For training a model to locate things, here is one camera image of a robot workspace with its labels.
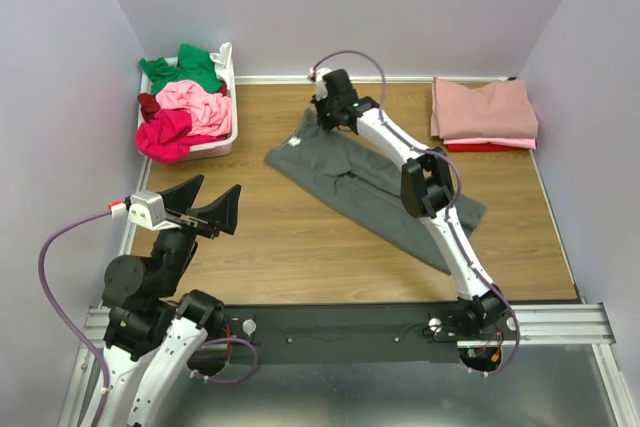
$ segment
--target cable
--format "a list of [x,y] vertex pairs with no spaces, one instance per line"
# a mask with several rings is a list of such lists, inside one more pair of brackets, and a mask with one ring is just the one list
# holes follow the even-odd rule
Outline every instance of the cable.
[[92,427],[96,427],[98,425],[100,421],[100,417],[102,416],[102,412],[104,411],[104,408],[107,404],[107,396],[109,395],[109,382],[110,382],[109,367],[107,366],[107,363],[105,362],[104,357],[102,357],[102,354],[97,349],[97,347],[93,345],[93,343],[71,321],[69,316],[64,312],[64,310],[62,310],[62,307],[60,307],[60,304],[53,296],[53,293],[51,292],[51,288],[49,287],[49,283],[47,282],[47,277],[44,272],[44,260],[47,255],[47,250],[49,250],[49,247],[51,246],[53,241],[56,240],[58,237],[60,237],[62,234],[70,231],[75,227],[78,227],[79,225],[86,224],[87,222],[91,222],[92,220],[96,220],[101,217],[106,217],[108,215],[111,215],[110,210],[100,212],[98,214],[94,214],[90,217],[87,217],[86,219],[78,220],[73,224],[69,224],[66,227],[63,227],[57,232],[54,232],[45,241],[44,245],[42,246],[42,249],[40,249],[40,256],[38,257],[38,276],[40,277],[40,285],[42,286],[44,295],[47,296],[47,299],[49,300],[49,303],[53,307],[53,310],[55,310],[56,314],[58,314],[58,316],[62,319],[62,321],[67,325],[67,327],[71,329],[71,332],[73,332],[74,335],[78,337],[78,339],[80,339],[80,341],[84,345],[86,345],[89,351],[95,356],[95,358],[98,360],[98,363],[100,364],[100,369],[102,370],[102,381],[103,381],[102,396],[100,397],[100,403],[98,404],[98,409],[96,410],[96,413],[93,417],[93,421],[91,422]]
[[381,90],[381,93],[380,93],[380,106],[378,107],[379,119],[380,119],[380,123],[382,124],[382,126],[385,127],[391,134],[393,134],[394,137],[396,137],[398,140],[400,140],[410,150],[412,150],[414,152],[418,152],[420,154],[427,154],[427,155],[431,155],[433,157],[436,157],[438,159],[441,159],[441,160],[445,161],[447,163],[447,165],[449,165],[449,167],[451,167],[451,170],[453,170],[453,173],[454,173],[454,175],[456,177],[456,183],[457,183],[458,187],[457,187],[457,189],[455,189],[455,191],[453,193],[453,197],[451,199],[451,202],[449,202],[449,204],[445,207],[445,222],[449,226],[449,229],[451,230],[451,233],[453,234],[453,238],[454,238],[454,240],[456,242],[456,245],[458,246],[458,249],[462,253],[462,256],[464,257],[465,262],[467,263],[467,266],[471,269],[471,271],[475,274],[475,276],[489,290],[491,290],[491,292],[493,292],[493,294],[500,300],[500,302],[502,302],[502,304],[505,306],[505,308],[509,312],[509,315],[511,316],[511,318],[513,319],[513,322],[515,324],[515,337],[516,337],[516,339],[515,339],[515,345],[513,347],[513,351],[511,352],[511,355],[509,356],[507,361],[504,364],[502,364],[499,368],[497,368],[493,372],[484,372],[483,374],[485,376],[487,376],[487,375],[496,375],[496,374],[499,374],[500,372],[503,372],[513,362],[513,360],[516,357],[516,354],[518,353],[518,349],[520,348],[520,323],[518,322],[518,319],[516,317],[516,313],[513,310],[513,307],[511,307],[511,304],[509,303],[509,301],[504,297],[504,295],[502,295],[502,293],[498,290],[498,288],[495,285],[493,285],[491,282],[489,282],[485,278],[485,276],[482,275],[475,268],[475,266],[473,265],[473,261],[471,260],[471,256],[467,253],[467,251],[465,250],[464,246],[462,245],[462,241],[458,237],[456,229],[454,228],[454,225],[451,222],[451,218],[449,216],[449,211],[450,211],[451,207],[453,207],[455,205],[455,203],[460,199],[460,196],[462,195],[462,176],[460,175],[460,171],[458,170],[458,166],[449,157],[447,157],[444,154],[441,154],[440,152],[436,152],[436,151],[431,150],[431,149],[416,148],[400,132],[396,131],[393,128],[393,126],[389,125],[389,123],[386,122],[386,120],[384,118],[384,100],[385,100],[385,97],[387,95],[387,78],[386,78],[386,76],[384,74],[384,70],[382,69],[380,64],[378,62],[376,62],[376,60],[373,57],[365,54],[364,52],[360,52],[358,50],[339,50],[337,52],[333,52],[332,54],[329,54],[329,55],[323,57],[322,59],[320,59],[318,62],[316,62],[314,64],[314,66],[312,67],[312,70],[315,72],[315,70],[320,66],[320,64],[322,64],[325,61],[331,59],[332,57],[336,57],[336,56],[341,55],[341,54],[354,54],[354,55],[358,55],[360,57],[364,57],[365,59],[369,60],[376,67],[376,69],[378,69],[378,72],[380,73],[380,79],[382,81],[382,90]]
[[255,374],[256,370],[258,370],[258,351],[251,344],[251,342],[247,342],[246,340],[239,339],[237,337],[226,337],[226,338],[214,339],[214,340],[209,340],[207,342],[204,342],[200,346],[200,348],[206,347],[208,345],[217,345],[217,344],[226,344],[226,343],[241,344],[241,345],[244,345],[245,347],[249,348],[249,350],[253,354],[253,364],[251,365],[251,368],[249,369],[248,372],[244,373],[243,375],[241,375],[240,377],[235,378],[235,379],[217,379],[215,377],[209,377],[208,375],[202,375],[197,370],[192,370],[190,376],[191,377],[196,377],[198,379],[203,380],[205,384],[207,382],[211,382],[211,383],[214,383],[214,384],[238,384],[238,383],[242,382],[243,380],[248,379],[253,374]]
[[[496,333],[498,334],[498,339],[500,339],[499,345],[502,345],[502,339],[503,339],[502,338],[502,332],[500,331],[499,328],[496,328]],[[476,355],[481,353],[481,352],[484,352],[487,349],[487,347],[489,347],[489,344],[491,342],[493,342],[493,336],[489,337],[489,340],[487,340],[481,347],[473,348],[473,350],[475,350],[475,352],[476,352]]]
[[[231,327],[229,327],[228,324],[224,326],[223,330],[227,337],[231,337]],[[227,342],[227,361],[229,360],[229,357],[231,357],[231,345],[231,342]]]

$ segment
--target folded clothes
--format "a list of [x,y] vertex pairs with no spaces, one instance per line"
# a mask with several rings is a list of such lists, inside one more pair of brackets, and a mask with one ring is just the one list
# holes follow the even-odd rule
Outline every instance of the folded clothes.
[[538,121],[521,80],[478,89],[435,79],[431,135],[442,139],[535,139]]
[[478,145],[491,144],[506,147],[515,147],[517,149],[536,150],[536,139],[505,139],[501,137],[470,137],[466,139],[448,139],[444,141],[444,145],[451,148],[452,144],[456,145]]
[[159,110],[136,132],[136,146],[152,160],[170,164],[183,159],[192,145],[223,140],[224,136],[189,135],[191,116],[180,110]]
[[222,85],[209,52],[189,44],[180,46],[177,65],[169,65],[165,59],[140,59],[140,67],[151,81],[152,94],[160,92],[167,83],[180,80],[193,80],[210,94],[218,92]]
[[231,132],[232,100],[209,94],[193,80],[169,82],[157,95],[162,110],[182,110],[191,114],[189,135],[226,135]]
[[512,152],[517,150],[529,150],[522,147],[513,147],[511,145],[500,144],[447,144],[449,152]]
[[156,112],[160,110],[160,104],[158,104],[156,96],[143,93],[138,95],[138,102],[140,103],[142,118],[145,122],[151,122],[155,118]]

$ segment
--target red folded cloth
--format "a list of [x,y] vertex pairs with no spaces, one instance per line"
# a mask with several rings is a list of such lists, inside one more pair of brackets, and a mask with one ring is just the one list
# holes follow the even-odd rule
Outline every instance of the red folded cloth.
[[512,152],[517,150],[529,150],[522,147],[513,147],[512,145],[498,144],[447,144],[450,152]]
[[161,109],[150,122],[140,124],[136,132],[136,145],[140,152],[152,160],[171,164],[183,159],[192,145],[226,138],[224,135],[188,135],[189,132],[191,115],[188,112]]

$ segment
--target gray garment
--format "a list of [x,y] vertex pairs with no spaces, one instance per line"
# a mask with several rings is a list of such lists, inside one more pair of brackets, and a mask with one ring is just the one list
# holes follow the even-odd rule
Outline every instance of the gray garment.
[[[300,127],[265,162],[308,192],[415,258],[449,273],[431,234],[400,200],[400,172],[388,158],[339,132],[324,132],[307,110]],[[485,206],[461,196],[456,204],[467,234]]]

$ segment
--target laundry basket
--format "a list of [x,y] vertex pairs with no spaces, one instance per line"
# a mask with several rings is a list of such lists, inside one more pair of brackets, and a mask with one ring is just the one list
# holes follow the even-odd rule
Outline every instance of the laundry basket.
[[[231,132],[226,139],[217,142],[209,142],[207,144],[192,145],[189,149],[189,153],[180,160],[203,159],[206,157],[218,157],[220,155],[227,155],[231,153],[233,141],[238,137],[238,105],[236,103],[236,79],[233,73],[233,60],[231,59],[232,46],[230,42],[226,42],[220,46],[220,52],[212,52],[211,60],[215,65],[216,75],[220,80],[223,80],[227,84],[227,95],[231,97],[232,105],[232,118],[231,118]],[[177,57],[169,57],[165,59],[169,65],[176,65],[178,63]],[[140,82],[140,93],[151,92],[151,81],[147,74],[142,73],[142,81]],[[142,114],[138,110],[138,127],[144,122]]]

